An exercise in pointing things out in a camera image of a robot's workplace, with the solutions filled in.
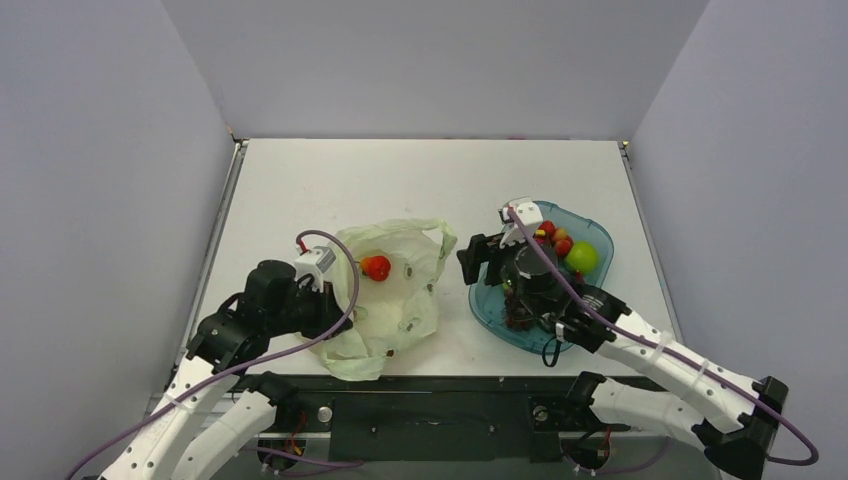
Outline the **light green plastic bag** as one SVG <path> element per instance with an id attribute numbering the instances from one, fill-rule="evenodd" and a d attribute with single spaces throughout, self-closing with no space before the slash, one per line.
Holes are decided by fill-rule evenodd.
<path id="1" fill-rule="evenodd" d="M 356 261 L 382 255 L 391 268 L 383 281 L 360 274 L 359 295 L 353 299 L 350 263 L 336 245 L 331 246 L 337 261 L 328 278 L 339 308 L 355 305 L 352 327 L 312 352 L 335 378 L 375 380 L 389 361 L 436 332 L 437 282 L 457 236 L 441 218 L 410 218 L 345 228 L 336 237 Z"/>

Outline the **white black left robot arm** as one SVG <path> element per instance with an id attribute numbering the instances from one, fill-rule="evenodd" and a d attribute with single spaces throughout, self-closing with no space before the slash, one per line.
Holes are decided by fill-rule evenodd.
<path id="1" fill-rule="evenodd" d="M 273 359 L 272 339 L 298 334 L 313 346 L 350 328 L 352 311 L 340 309 L 329 278 L 333 262 L 312 252 L 292 264 L 260 262 L 244 289 L 198 324 L 154 412 L 101 478 L 170 478 L 217 401 L 247 369 Z"/>

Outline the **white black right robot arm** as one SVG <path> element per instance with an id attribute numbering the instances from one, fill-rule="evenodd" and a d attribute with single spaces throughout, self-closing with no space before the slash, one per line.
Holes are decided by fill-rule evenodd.
<path id="1" fill-rule="evenodd" d="M 624 301 L 549 268 L 556 257 L 525 242 L 500 245 L 499 235 L 471 237 L 457 252 L 469 286 L 502 287 L 508 312 L 529 319 L 553 340 L 623 364 L 658 385 L 652 391 L 582 372 L 564 400 L 578 427 L 627 425 L 663 434 L 701 451 L 719 470 L 760 479 L 779 429 L 787 386 L 768 376 L 739 375 L 711 363 L 645 321 Z"/>

